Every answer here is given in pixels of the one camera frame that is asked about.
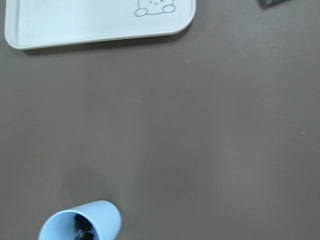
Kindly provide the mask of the dark red cherries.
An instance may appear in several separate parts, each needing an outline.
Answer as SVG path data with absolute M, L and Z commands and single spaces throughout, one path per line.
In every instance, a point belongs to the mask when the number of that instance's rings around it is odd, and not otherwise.
M 93 240 L 95 238 L 90 221 L 80 214 L 74 216 L 75 240 Z

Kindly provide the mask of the light blue cup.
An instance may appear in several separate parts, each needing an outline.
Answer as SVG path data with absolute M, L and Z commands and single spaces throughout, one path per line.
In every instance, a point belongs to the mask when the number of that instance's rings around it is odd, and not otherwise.
M 42 226 L 39 240 L 76 240 L 80 232 L 76 230 L 76 215 L 91 224 L 94 240 L 115 240 L 121 230 L 122 216 L 111 202 L 98 200 L 52 215 Z

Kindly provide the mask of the grey folded cloth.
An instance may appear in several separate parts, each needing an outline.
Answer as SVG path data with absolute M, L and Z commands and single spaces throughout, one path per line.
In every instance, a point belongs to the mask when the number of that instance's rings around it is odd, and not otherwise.
M 271 8 L 273 6 L 276 6 L 278 4 L 282 4 L 286 1 L 287 0 L 258 0 L 258 3 L 262 8 L 266 9 L 266 8 Z

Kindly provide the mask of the cream rabbit tray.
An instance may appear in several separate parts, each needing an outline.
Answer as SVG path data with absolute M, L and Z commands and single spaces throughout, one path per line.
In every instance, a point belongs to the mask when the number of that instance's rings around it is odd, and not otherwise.
M 194 0 L 8 0 L 4 36 L 18 50 L 177 34 Z

